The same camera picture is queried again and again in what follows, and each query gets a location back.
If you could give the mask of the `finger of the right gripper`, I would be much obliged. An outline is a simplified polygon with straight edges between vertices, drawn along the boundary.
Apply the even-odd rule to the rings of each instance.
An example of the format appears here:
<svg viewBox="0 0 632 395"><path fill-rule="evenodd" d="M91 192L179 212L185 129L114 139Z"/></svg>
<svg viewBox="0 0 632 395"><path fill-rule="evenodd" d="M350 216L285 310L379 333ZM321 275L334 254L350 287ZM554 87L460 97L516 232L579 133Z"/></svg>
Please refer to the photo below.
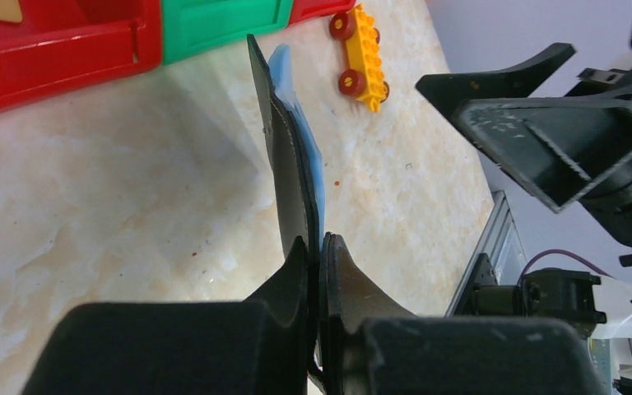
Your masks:
<svg viewBox="0 0 632 395"><path fill-rule="evenodd" d="M450 123L469 100L527 98L576 50L554 43L528 60L500 70L424 75L416 90Z"/></svg>
<svg viewBox="0 0 632 395"><path fill-rule="evenodd" d="M554 212L632 161L632 99L470 100L460 133Z"/></svg>

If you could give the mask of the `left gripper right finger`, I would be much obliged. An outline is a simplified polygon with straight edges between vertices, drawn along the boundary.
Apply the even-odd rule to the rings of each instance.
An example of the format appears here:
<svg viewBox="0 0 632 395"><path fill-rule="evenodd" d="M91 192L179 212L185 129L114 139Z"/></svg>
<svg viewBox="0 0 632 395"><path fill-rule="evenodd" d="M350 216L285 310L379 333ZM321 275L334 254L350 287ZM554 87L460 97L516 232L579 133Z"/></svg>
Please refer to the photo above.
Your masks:
<svg viewBox="0 0 632 395"><path fill-rule="evenodd" d="M597 276L543 269L483 286L476 315L421 317L326 234L319 345L327 394L603 394L583 340L606 315Z"/></svg>

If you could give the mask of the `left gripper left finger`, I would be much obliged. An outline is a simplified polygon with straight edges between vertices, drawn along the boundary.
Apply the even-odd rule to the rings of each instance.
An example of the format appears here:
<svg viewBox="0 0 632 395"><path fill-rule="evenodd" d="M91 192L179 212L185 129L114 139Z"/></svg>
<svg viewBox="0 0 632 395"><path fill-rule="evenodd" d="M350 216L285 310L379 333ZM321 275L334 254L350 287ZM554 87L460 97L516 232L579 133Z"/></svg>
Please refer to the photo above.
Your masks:
<svg viewBox="0 0 632 395"><path fill-rule="evenodd" d="M26 394L303 394L308 250L242 301L89 303L47 341Z"/></svg>

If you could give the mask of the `black leather card holder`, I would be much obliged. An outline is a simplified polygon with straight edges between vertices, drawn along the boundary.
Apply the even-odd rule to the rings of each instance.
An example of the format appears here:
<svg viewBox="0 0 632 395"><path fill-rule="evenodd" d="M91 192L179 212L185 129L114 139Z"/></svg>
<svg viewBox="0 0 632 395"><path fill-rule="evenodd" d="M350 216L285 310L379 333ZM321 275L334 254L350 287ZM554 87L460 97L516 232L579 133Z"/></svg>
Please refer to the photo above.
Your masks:
<svg viewBox="0 0 632 395"><path fill-rule="evenodd" d="M253 82L273 173L283 248L303 239L310 263L323 242L323 159L295 91L291 51L279 44L265 57L255 35L246 36Z"/></svg>

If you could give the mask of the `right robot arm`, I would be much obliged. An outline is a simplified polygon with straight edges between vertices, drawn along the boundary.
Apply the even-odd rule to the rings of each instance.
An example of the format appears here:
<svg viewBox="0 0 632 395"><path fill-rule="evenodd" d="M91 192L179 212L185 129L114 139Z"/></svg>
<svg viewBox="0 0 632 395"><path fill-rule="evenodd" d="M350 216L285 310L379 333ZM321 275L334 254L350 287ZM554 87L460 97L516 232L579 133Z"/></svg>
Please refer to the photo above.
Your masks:
<svg viewBox="0 0 632 395"><path fill-rule="evenodd" d="M632 267L632 68L588 68L562 97L533 92L574 55L554 43L492 72L430 74L418 92L479 152L553 212L580 203ZM597 270L525 269L514 286L474 285L458 313L556 318L596 339L632 338L632 285Z"/></svg>

